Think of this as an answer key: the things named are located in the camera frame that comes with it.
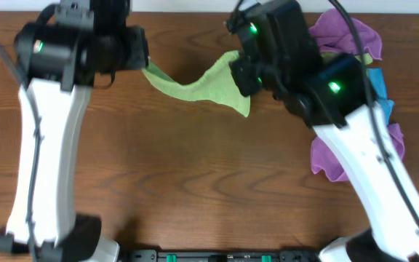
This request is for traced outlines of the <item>light green cloth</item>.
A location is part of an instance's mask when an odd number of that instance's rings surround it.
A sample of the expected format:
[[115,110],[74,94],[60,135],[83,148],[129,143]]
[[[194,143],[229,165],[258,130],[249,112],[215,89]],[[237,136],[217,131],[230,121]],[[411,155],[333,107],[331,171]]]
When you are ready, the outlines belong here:
[[172,98],[189,102],[208,100],[228,106],[248,117],[250,97],[244,97],[240,93],[229,67],[229,63],[238,57],[237,51],[225,52],[197,81],[190,84],[174,81],[152,62],[142,72],[154,88]]

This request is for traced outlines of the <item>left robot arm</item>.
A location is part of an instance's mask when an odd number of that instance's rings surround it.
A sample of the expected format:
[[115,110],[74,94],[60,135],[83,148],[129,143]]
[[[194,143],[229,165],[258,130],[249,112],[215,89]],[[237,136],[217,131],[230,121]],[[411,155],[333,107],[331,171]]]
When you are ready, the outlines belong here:
[[77,213],[73,185],[82,121],[96,74],[141,70],[140,26],[29,23],[15,39],[22,136],[17,189],[0,253],[34,261],[120,261],[96,215]]

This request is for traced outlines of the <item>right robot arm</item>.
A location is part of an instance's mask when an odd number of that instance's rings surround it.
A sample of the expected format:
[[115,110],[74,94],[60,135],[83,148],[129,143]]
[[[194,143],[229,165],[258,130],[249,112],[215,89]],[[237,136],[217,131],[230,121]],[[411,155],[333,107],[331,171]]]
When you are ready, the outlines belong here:
[[331,58],[264,61],[242,55],[230,69],[241,94],[269,89],[338,159],[370,222],[319,253],[320,261],[419,261],[419,193],[391,141],[362,63]]

